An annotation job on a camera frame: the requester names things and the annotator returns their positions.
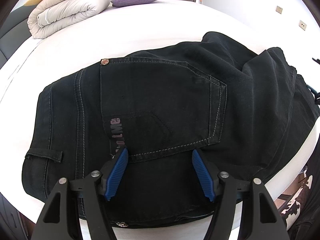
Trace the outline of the black denim pants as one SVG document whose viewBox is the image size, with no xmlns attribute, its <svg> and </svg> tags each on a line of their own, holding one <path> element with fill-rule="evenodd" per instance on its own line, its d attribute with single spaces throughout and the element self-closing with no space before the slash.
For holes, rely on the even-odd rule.
<svg viewBox="0 0 320 240">
<path fill-rule="evenodd" d="M 127 167 L 104 203 L 111 223 L 187 223 L 214 211 L 193 150 L 236 179 L 268 181 L 318 118 L 312 93 L 280 48 L 256 54 L 209 32 L 201 42 L 103 59 L 45 87 L 22 184 L 45 201 L 60 178 L 82 179 L 125 147 Z"/>
</svg>

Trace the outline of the grey upholstered headboard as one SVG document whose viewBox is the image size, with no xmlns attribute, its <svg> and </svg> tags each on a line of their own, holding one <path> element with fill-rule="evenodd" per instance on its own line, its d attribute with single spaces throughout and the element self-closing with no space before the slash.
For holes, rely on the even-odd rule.
<svg viewBox="0 0 320 240">
<path fill-rule="evenodd" d="M 12 11 L 1 27 L 0 50 L 2 68 L 20 45 L 31 37 L 27 20 L 35 6 L 22 6 Z"/>
</svg>

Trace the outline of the folded beige duvet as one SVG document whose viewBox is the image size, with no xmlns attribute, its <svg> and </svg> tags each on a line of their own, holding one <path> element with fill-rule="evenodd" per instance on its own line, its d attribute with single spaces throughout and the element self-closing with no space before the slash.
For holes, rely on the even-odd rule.
<svg viewBox="0 0 320 240">
<path fill-rule="evenodd" d="M 27 24 L 34 39 L 44 39 L 70 25 L 103 12 L 111 0 L 42 0 Z"/>
</svg>

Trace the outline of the beige wall socket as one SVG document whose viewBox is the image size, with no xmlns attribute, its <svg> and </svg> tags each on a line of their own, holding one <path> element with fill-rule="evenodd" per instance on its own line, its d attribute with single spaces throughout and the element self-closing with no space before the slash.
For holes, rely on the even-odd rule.
<svg viewBox="0 0 320 240">
<path fill-rule="evenodd" d="M 278 12 L 279 14 L 282 14 L 283 9 L 279 6 L 276 7 L 276 12 Z"/>
<path fill-rule="evenodd" d="M 299 22 L 299 26 L 303 29 L 306 30 L 306 24 L 303 21 Z"/>
</svg>

